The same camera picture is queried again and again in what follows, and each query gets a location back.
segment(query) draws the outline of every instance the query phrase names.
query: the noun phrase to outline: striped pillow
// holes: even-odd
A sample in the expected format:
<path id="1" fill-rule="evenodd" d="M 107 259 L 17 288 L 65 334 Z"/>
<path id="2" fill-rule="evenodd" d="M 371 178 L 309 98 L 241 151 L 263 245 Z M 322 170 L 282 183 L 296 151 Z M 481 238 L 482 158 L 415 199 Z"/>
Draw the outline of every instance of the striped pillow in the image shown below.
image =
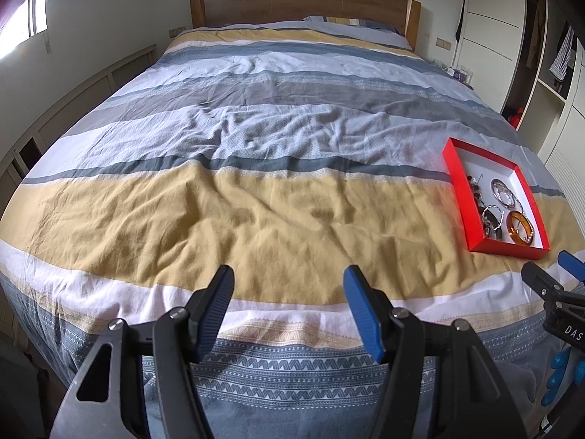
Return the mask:
<path id="1" fill-rule="evenodd" d="M 371 20 L 358 20 L 356 18 L 340 18 L 338 16 L 307 16 L 303 21 L 327 21 L 329 23 L 338 23 L 340 25 L 362 26 L 373 30 L 388 31 L 389 33 L 401 34 L 394 26 L 378 23 Z"/>

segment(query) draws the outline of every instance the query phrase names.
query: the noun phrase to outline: headboard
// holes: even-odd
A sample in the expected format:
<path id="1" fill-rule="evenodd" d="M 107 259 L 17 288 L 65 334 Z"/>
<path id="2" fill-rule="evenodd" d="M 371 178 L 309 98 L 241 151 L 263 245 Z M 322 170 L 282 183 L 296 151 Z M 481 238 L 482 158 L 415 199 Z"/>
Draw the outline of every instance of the headboard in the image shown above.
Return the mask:
<path id="1" fill-rule="evenodd" d="M 420 2 L 414 0 L 190 0 L 193 28 L 336 16 L 393 25 L 416 46 Z"/>

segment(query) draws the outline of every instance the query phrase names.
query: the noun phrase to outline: brown garment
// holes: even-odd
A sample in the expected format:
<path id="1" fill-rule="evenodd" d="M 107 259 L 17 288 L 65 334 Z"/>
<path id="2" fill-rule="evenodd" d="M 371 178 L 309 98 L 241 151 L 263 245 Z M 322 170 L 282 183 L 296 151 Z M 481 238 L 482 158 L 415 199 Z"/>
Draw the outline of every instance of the brown garment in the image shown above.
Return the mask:
<path id="1" fill-rule="evenodd" d="M 532 37 L 530 39 L 530 49 L 528 51 L 528 60 L 526 66 L 532 68 L 538 64 L 540 50 L 545 39 L 545 21 L 546 21 L 546 0 L 538 0 L 536 15 L 534 16 L 534 26 L 532 27 Z"/>

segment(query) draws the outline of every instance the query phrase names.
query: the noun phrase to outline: striped bedspread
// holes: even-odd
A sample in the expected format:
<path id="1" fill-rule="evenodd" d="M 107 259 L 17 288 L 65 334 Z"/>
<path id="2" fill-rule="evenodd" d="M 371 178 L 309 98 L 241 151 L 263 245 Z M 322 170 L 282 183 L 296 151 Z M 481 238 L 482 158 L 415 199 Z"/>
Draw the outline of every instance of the striped bedspread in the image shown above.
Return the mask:
<path id="1" fill-rule="evenodd" d="M 464 317 L 527 421 L 560 341 L 523 261 L 470 253 L 448 137 L 520 165 L 551 252 L 585 259 L 567 200 L 516 131 L 397 34 L 288 22 L 189 31 L 58 140 L 0 222 L 0 281 L 68 384 L 107 321 L 151 321 L 219 264 L 234 299 L 195 384 L 217 438 L 362 437 L 384 368 L 362 348 L 341 275 L 419 318 Z M 153 362 L 148 412 L 160 434 Z M 434 364 L 425 363 L 421 417 Z"/>

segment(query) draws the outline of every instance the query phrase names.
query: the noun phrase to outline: metal bolt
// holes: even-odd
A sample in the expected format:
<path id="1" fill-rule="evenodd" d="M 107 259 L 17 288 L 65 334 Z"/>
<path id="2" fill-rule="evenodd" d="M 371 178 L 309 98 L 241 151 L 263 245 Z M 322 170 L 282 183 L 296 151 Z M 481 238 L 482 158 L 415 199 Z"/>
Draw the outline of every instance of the metal bolt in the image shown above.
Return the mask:
<path id="1" fill-rule="evenodd" d="M 392 316 L 394 318 L 407 318 L 408 310 L 402 307 L 396 307 L 392 309 Z"/>
<path id="2" fill-rule="evenodd" d="M 109 324 L 107 324 L 107 327 L 113 332 L 116 330 L 120 330 L 123 326 L 124 320 L 122 320 L 121 318 L 114 318 L 113 320 L 110 320 Z"/>
<path id="3" fill-rule="evenodd" d="M 184 318 L 186 315 L 187 312 L 183 307 L 175 307 L 174 309 L 171 310 L 170 314 L 172 319 L 181 319 Z"/>
<path id="4" fill-rule="evenodd" d="M 463 320 L 463 318 L 458 318 L 453 325 L 455 325 L 455 328 L 457 330 L 460 331 L 466 331 L 469 330 L 469 323 L 466 320 Z"/>

